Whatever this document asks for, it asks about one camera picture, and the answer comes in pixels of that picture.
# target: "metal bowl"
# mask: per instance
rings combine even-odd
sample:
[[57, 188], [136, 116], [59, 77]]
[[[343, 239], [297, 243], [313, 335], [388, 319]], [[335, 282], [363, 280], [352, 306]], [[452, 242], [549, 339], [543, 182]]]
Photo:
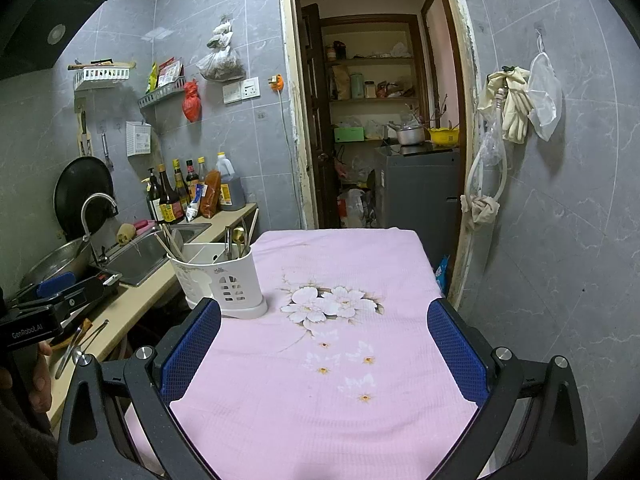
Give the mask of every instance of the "metal bowl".
[[415, 126], [413, 128], [402, 128], [396, 130], [398, 142], [401, 146], [412, 146], [424, 142], [424, 126]]
[[35, 264], [22, 278], [20, 288], [36, 285], [65, 272], [72, 272], [79, 279], [89, 266], [91, 254], [91, 244], [83, 242], [82, 238], [76, 238]]

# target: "stainless steel sink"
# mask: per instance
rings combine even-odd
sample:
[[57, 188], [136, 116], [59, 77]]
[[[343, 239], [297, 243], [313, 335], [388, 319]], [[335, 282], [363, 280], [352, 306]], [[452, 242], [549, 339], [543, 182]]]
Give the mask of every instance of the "stainless steel sink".
[[[196, 236], [207, 229], [210, 224], [178, 224], [169, 226], [172, 234], [175, 231], [180, 233], [177, 237], [178, 245], [191, 242]], [[158, 243], [154, 233], [160, 232], [160, 228], [144, 233], [141, 237], [135, 238], [129, 244], [114, 253], [109, 261], [102, 267], [111, 272], [122, 274], [120, 281], [127, 285], [139, 286], [167, 260], [166, 251]]]

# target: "human hand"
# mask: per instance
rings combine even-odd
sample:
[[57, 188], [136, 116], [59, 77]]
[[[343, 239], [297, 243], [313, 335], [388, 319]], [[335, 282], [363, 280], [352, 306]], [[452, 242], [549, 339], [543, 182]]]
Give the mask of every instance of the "human hand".
[[[33, 367], [34, 390], [29, 393], [29, 402], [36, 413], [48, 412], [51, 408], [51, 376], [45, 356], [53, 354], [51, 347], [44, 341], [38, 343], [38, 359]], [[0, 390], [7, 390], [14, 385], [11, 374], [0, 367]]]

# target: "black frying pan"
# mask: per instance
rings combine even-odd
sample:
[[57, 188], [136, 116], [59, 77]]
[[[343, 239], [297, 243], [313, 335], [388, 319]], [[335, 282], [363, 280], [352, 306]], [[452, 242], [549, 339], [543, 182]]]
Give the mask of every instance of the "black frying pan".
[[[84, 234], [80, 220], [82, 204], [89, 195], [100, 192], [113, 196], [111, 174], [99, 158], [81, 156], [62, 171], [53, 193], [53, 207], [67, 240], [74, 240]], [[86, 209], [86, 223], [91, 234], [100, 229], [111, 216], [111, 204], [106, 200], [92, 200]]]

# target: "range hood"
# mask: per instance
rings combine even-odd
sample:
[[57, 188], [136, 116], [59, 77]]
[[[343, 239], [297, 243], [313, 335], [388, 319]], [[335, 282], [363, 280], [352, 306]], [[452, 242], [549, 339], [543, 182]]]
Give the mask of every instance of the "range hood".
[[0, 56], [0, 79], [51, 68], [106, 0], [36, 0]]

